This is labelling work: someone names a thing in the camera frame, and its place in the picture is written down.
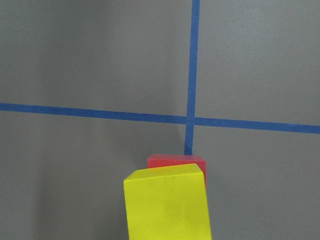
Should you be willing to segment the red cube block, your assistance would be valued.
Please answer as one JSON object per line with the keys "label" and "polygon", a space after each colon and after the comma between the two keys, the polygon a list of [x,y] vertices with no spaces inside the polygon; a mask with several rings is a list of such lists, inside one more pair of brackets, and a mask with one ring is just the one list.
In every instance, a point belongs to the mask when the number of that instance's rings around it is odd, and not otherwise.
{"label": "red cube block", "polygon": [[176,154],[152,154],[147,159],[147,168],[158,168],[185,164],[197,164],[204,175],[204,182],[207,184],[207,162],[196,155]]}

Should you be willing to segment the yellow cube block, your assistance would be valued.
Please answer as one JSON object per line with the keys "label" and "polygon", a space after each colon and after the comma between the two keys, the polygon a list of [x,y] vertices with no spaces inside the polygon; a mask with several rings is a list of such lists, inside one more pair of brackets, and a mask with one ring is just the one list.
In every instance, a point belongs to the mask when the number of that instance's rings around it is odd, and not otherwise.
{"label": "yellow cube block", "polygon": [[129,239],[212,239],[205,178],[197,164],[136,170],[123,190]]}

